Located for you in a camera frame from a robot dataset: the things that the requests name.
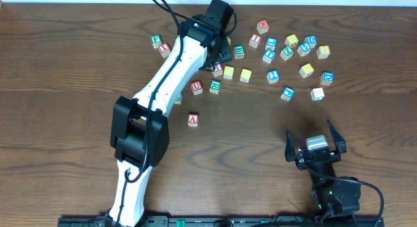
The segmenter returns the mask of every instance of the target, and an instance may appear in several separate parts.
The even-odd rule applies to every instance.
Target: wood grain
[[[173,6],[182,14],[206,6]],[[171,143],[151,174],[145,205],[172,215],[273,215],[315,210],[306,171],[285,161],[285,130],[298,146],[330,135],[330,118],[348,153],[338,175],[373,183],[384,193],[387,226],[417,223],[417,12],[389,7],[234,6],[232,81],[198,72],[203,94],[183,91],[169,118]],[[262,62],[265,43],[248,46],[267,19],[278,49],[285,37],[316,35],[331,55]],[[56,226],[61,216],[95,216],[113,204],[117,182],[109,146],[111,113],[120,95],[132,97],[164,62],[150,36],[173,45],[172,17],[154,5],[4,4],[0,10],[0,226]],[[302,79],[299,68],[315,68]],[[242,68],[252,70],[248,84]],[[266,72],[277,68],[278,83]],[[309,91],[322,71],[335,73],[326,97]],[[293,100],[280,100],[288,85]],[[189,111],[200,124],[190,128]],[[362,188],[361,214],[376,215],[376,193]]]

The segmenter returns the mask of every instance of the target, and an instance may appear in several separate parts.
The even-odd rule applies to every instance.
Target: green light
[[[177,227],[185,227],[185,220],[177,220]]]

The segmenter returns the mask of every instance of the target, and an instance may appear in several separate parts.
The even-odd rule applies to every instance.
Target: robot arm
[[[178,56],[180,50],[179,39],[180,37],[177,38],[171,55],[161,66],[155,77],[149,82],[149,84],[147,84],[146,87],[135,94],[134,99],[137,99],[137,103],[142,107],[148,106],[151,99],[151,93],[154,91],[155,86],[159,83],[162,76],[164,76],[172,63],[175,61],[175,58]],[[207,48],[202,47],[199,41],[190,37],[184,37],[183,41],[184,50],[181,61],[177,63],[171,74],[161,85],[158,93],[156,94],[154,103],[152,104],[151,110],[153,112],[156,110],[162,111],[162,116],[164,117],[168,117],[175,98],[182,91],[191,76],[203,66],[207,57]],[[139,173],[138,166],[128,162],[127,160],[118,161],[117,166],[119,167],[119,180],[117,184],[115,203],[113,204],[109,214],[113,220],[117,220],[119,208],[121,206],[122,190],[125,182],[124,171],[130,170],[130,179],[135,178]],[[139,222],[144,211],[143,197],[145,195],[151,170],[152,166],[149,166],[137,182],[127,184],[123,200],[124,207],[120,216],[120,224],[122,226],[135,226],[137,222]]]
[[[113,226],[117,220],[121,226],[135,226],[141,220],[150,172],[161,161],[169,144],[167,118],[174,101],[197,70],[231,60],[224,30],[232,14],[233,9],[227,3],[212,0],[205,15],[197,15],[182,22],[173,50],[155,77],[132,100],[120,97],[116,102],[110,144],[116,150],[119,180],[115,203],[109,212],[106,226]],[[181,59],[161,84],[155,98],[151,99],[152,92],[180,54],[181,38],[184,45]],[[148,109],[150,100],[154,102],[152,108]],[[143,142],[146,126],[135,119],[149,120],[148,113],[151,119],[148,129],[149,158],[140,178],[134,183],[127,183],[125,171],[128,171],[128,178],[132,180],[138,176],[139,168],[145,161]]]

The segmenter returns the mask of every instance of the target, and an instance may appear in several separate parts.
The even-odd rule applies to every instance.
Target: yellow block
[[[240,81],[248,83],[251,75],[252,71],[244,68],[242,70],[242,74],[240,75]]]
[[[235,71],[234,67],[228,67],[228,66],[224,67],[224,74],[225,75],[233,75],[234,71]]]
[[[314,69],[313,69],[313,67],[308,63],[308,64],[305,64],[304,66],[302,66],[301,67],[302,68],[302,70],[307,74],[307,75],[310,75],[311,73],[313,73],[314,72]]]
[[[321,55],[329,55],[330,54],[330,48],[328,48],[328,46],[320,46],[319,50],[320,50]]]
[[[298,44],[298,39],[295,35],[290,35],[285,39],[285,45],[290,48],[294,48]]]
[[[223,78],[231,80],[233,78],[234,67],[225,66],[223,70]]]

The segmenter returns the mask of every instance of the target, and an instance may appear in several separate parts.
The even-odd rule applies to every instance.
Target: wooden block
[[[314,69],[310,64],[305,64],[300,69],[300,74],[303,78],[307,78],[308,76],[311,76],[313,72],[314,72]]]
[[[235,71],[235,68],[234,67],[225,66],[224,67],[223,78],[225,78],[227,80],[231,80],[233,78],[234,71]]]
[[[290,57],[292,57],[294,54],[294,51],[290,48],[290,47],[285,47],[282,51],[280,56],[282,57],[282,59],[284,59],[284,61],[290,59]]]
[[[197,127],[198,126],[198,115],[194,113],[188,114],[188,126]]]
[[[271,63],[271,61],[274,59],[276,53],[272,50],[266,50],[263,54],[262,60],[266,63]]]
[[[259,43],[261,43],[261,37],[259,35],[253,34],[252,37],[250,37],[249,46],[257,48]]]
[[[305,42],[306,44],[308,44],[308,46],[310,46],[310,48],[314,48],[314,47],[315,47],[315,45],[317,44],[317,39],[315,38],[315,36],[314,36],[314,35],[310,35],[310,36],[307,36],[307,37],[304,39],[304,42]]]
[[[182,93],[178,94],[178,96],[175,99],[174,104],[181,104],[182,101]]]
[[[151,42],[154,48],[158,48],[162,45],[162,39],[160,35],[151,36]]]
[[[235,46],[235,59],[240,59],[245,56],[245,47],[243,45]]]
[[[223,74],[222,64],[215,64],[212,72],[214,77],[221,76]]]
[[[298,39],[295,35],[290,35],[285,39],[285,45],[290,48],[294,48],[298,44]]]
[[[300,44],[300,46],[297,49],[298,54],[300,54],[300,56],[302,57],[309,54],[310,51],[311,51],[311,47],[306,43]]]
[[[317,49],[317,57],[319,59],[327,58],[330,55],[330,48],[328,46],[320,46]]]
[[[163,43],[162,45],[158,47],[158,49],[163,58],[168,57],[169,54],[171,54],[171,49],[169,49],[169,46],[167,43]]]
[[[325,72],[323,72],[323,74],[321,75],[321,78],[320,78],[320,84],[321,85],[330,85],[330,84],[332,84],[333,83],[333,73],[331,73],[331,72],[327,72],[327,71],[325,71]]]
[[[266,39],[265,50],[270,49],[272,51],[275,51],[277,44],[278,44],[278,40],[276,38],[268,37]]]
[[[284,92],[282,92],[281,99],[290,101],[294,96],[295,90],[290,87],[285,87]]]
[[[266,20],[260,21],[258,22],[256,29],[258,30],[259,34],[266,33],[268,32],[269,24],[266,22]]]
[[[219,94],[221,84],[222,83],[220,83],[220,81],[213,80],[211,82],[210,92],[214,94]]]
[[[194,95],[198,95],[198,94],[202,93],[203,92],[203,86],[201,85],[201,82],[198,80],[198,81],[195,81],[195,82],[191,83],[191,90],[193,91]]]
[[[312,100],[321,100],[321,99],[323,99],[323,97],[324,97],[323,88],[319,87],[319,88],[311,90],[310,95],[311,95]]]
[[[252,75],[252,71],[244,68],[242,70],[242,74],[240,75],[240,81],[249,83],[249,79],[251,75]]]
[[[280,74],[278,73],[277,70],[271,70],[266,75],[266,78],[268,80],[268,83],[276,83],[280,79]]]

